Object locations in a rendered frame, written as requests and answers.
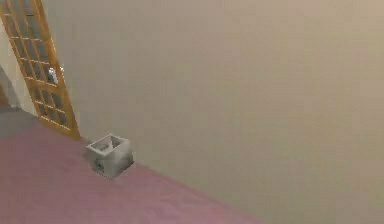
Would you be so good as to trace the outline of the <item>grey square bin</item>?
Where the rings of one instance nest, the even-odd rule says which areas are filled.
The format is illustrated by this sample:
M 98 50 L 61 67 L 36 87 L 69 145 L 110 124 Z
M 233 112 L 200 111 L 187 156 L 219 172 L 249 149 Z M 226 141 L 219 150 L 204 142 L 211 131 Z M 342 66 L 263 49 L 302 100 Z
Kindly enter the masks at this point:
M 98 174 L 114 179 L 134 163 L 130 141 L 113 134 L 86 146 L 91 168 Z

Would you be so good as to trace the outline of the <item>wooden lattice room door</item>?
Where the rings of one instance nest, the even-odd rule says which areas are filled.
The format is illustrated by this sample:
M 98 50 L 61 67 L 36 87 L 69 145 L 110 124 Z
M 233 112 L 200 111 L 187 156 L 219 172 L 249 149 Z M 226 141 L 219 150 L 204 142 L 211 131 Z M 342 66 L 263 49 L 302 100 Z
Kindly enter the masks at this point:
M 42 0 L 0 0 L 0 19 L 39 120 L 66 136 L 79 139 Z M 49 78 L 49 67 L 56 70 L 58 84 Z

